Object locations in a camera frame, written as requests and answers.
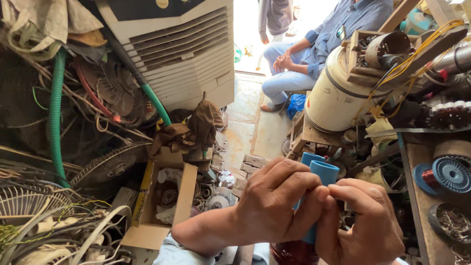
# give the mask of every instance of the mobile phone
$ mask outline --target mobile phone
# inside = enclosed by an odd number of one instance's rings
[[[345,26],[342,25],[338,30],[337,30],[337,38],[339,38],[341,41],[347,37],[347,33],[345,32]]]

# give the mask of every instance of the air cooler vent grille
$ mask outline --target air cooler vent grille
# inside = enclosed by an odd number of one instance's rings
[[[175,27],[130,38],[147,70],[192,58],[228,40],[226,7]]]

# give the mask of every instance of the shirt pocket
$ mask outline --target shirt pocket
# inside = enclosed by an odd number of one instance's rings
[[[335,48],[339,47],[341,43],[342,41],[337,38],[337,34],[334,34],[334,36],[331,36],[327,41],[327,51],[331,53]]]

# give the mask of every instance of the air cooler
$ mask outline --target air cooler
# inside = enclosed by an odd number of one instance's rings
[[[234,101],[233,0],[96,0],[168,111]]]

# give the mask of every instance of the finger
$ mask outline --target finger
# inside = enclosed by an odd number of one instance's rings
[[[276,198],[283,198],[290,206],[299,201],[302,196],[311,189],[321,186],[322,182],[316,174],[311,172],[295,172],[273,191]],[[324,197],[329,195],[329,188],[324,186]]]
[[[270,169],[272,169],[276,164],[280,163],[281,161],[283,161],[284,157],[276,157],[272,160],[270,160],[264,167],[262,167],[261,169],[255,171],[252,176],[250,177],[250,180],[252,180],[252,182],[254,181],[257,181],[257,179],[263,177],[264,175],[266,175]]]
[[[395,229],[399,234],[402,235],[402,230],[400,229],[399,223],[396,219],[392,202],[389,199],[388,193],[383,187],[358,179],[341,179],[336,183],[336,185],[355,187],[380,203],[385,209],[388,210],[389,217],[394,223]]]
[[[387,210],[361,190],[351,186],[329,185],[330,195],[346,201],[358,214],[383,216]]]
[[[275,190],[289,176],[295,172],[310,172],[308,166],[291,159],[282,159],[281,162],[274,165],[266,174],[263,181],[267,189]]]
[[[316,252],[328,264],[339,264],[339,209],[335,199],[327,196],[322,215],[316,223]]]
[[[325,186],[318,186],[304,196],[301,205],[294,212],[283,241],[299,240],[306,236],[311,226],[319,219],[323,201],[327,196],[329,196],[329,189]]]

